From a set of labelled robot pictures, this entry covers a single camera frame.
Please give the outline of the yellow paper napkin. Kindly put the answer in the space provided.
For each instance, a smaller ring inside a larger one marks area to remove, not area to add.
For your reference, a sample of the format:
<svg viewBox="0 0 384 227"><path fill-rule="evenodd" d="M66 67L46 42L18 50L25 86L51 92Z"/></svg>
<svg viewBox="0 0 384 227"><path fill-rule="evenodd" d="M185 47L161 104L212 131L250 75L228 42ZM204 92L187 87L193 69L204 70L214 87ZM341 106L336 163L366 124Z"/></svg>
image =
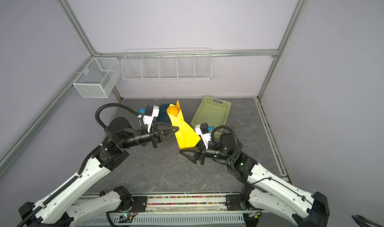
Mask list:
<svg viewBox="0 0 384 227"><path fill-rule="evenodd" d="M180 150L186 148L193 148L200 141L199 135L192 129L192 127L185 122L183 112L181 110L180 101L177 101L176 105L180 108L180 112L177 117L168 115L172 125L179 127L179 131L175 133Z"/></svg>

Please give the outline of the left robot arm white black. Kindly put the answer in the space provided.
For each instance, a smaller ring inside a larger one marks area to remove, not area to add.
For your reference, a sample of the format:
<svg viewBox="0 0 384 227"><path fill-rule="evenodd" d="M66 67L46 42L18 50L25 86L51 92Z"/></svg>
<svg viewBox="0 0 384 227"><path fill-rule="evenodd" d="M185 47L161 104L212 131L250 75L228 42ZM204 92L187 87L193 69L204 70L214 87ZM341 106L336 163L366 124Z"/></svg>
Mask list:
<svg viewBox="0 0 384 227"><path fill-rule="evenodd" d="M103 110L124 109L138 118L141 129L132 128L125 118L106 125L100 118ZM27 202L19 209L20 227L77 227L110 211L128 211L134 201L125 187L117 187L104 196L74 206L74 202L93 184L110 174L128 156L128 149L151 143L154 148L179 131L175 124L157 122L157 107L135 111L125 105L110 103L99 107L95 119L106 136L83 160L80 169L66 182L41 200Z"/></svg>

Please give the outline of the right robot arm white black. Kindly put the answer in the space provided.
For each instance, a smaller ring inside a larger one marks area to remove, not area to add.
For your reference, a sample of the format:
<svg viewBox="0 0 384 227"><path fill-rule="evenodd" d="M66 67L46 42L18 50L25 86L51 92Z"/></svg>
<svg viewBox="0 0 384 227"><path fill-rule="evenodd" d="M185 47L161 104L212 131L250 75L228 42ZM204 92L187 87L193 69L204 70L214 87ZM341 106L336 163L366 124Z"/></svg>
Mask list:
<svg viewBox="0 0 384 227"><path fill-rule="evenodd" d="M242 151L243 145L228 126L206 124L175 134L180 154L191 162L204 163L206 158L225 165L230 174L244 184L238 208L260 209L277 215L296 227L325 227L330 210L328 199L320 192L304 191L268 171Z"/></svg>

